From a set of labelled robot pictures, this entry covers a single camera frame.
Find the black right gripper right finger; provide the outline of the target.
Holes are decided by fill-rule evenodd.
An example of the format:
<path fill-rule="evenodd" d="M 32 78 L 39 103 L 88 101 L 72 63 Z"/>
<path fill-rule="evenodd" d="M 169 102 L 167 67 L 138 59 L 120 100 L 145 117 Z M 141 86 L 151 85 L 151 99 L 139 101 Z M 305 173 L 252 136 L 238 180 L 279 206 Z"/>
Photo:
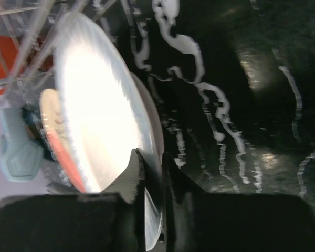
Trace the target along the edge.
<path fill-rule="evenodd" d="M 208 193 L 164 153 L 167 251 L 315 251 L 315 214 L 285 194 Z"/>

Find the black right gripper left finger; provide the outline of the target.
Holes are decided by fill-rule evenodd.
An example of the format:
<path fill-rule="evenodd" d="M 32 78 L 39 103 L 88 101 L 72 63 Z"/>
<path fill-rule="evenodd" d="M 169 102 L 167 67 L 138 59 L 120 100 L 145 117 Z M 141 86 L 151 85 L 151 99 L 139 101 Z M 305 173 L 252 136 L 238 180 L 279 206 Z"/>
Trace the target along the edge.
<path fill-rule="evenodd" d="M 145 251 L 144 166 L 133 150 L 102 193 L 0 200 L 0 251 Z"/>

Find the white scalloped plate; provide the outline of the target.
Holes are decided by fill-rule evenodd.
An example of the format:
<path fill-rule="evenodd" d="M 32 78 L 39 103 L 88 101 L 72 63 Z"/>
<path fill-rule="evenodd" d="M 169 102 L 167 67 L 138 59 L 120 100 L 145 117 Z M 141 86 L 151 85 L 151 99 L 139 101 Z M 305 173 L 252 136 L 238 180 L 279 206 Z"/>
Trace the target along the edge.
<path fill-rule="evenodd" d="M 162 231 L 160 152 L 145 106 L 150 95 L 137 85 L 105 32 L 83 13 L 66 13 L 56 25 L 55 83 L 69 146 L 88 193 L 106 190 L 138 149 L 146 162 L 145 246 Z"/>

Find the pink cream leaf plate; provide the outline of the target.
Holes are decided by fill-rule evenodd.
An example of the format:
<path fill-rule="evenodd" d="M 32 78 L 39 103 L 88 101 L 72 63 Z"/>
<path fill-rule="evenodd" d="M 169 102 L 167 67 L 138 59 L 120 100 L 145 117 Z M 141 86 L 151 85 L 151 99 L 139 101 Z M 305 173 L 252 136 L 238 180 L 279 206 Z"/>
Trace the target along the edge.
<path fill-rule="evenodd" d="M 43 90 L 40 94 L 39 108 L 43 129 L 55 158 L 73 186 L 79 192 L 85 193 L 82 178 L 71 156 L 58 91 L 55 89 Z"/>

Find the metal wire dish rack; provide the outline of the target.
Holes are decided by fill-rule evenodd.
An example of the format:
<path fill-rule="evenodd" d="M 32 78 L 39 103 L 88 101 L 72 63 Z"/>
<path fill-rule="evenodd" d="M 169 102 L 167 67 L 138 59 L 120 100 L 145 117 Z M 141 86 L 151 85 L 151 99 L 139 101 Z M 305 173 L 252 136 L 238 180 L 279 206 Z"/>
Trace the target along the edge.
<path fill-rule="evenodd" d="M 13 9 L 2 9 L 0 4 L 2 18 L 32 11 L 21 40 L 17 39 L 10 22 L 5 22 L 17 55 L 8 76 L 0 84 L 4 89 L 0 95 L 1 109 L 12 107 L 9 101 L 11 91 L 18 91 L 22 95 L 24 87 L 33 81 L 39 66 L 51 53 L 55 54 L 56 69 L 45 73 L 43 79 L 55 75 L 55 84 L 65 107 L 71 108 L 74 98 L 84 102 L 87 107 L 92 98 L 102 97 L 109 101 L 108 93 L 112 98 L 120 96 L 120 80 L 111 72 L 113 63 L 97 59 L 90 49 L 83 48 L 88 40 L 98 40 L 102 32 L 93 22 L 116 2 L 98 1 L 101 7 L 93 19 L 83 15 L 88 4 L 88 1 L 38 1 L 34 6 Z"/>

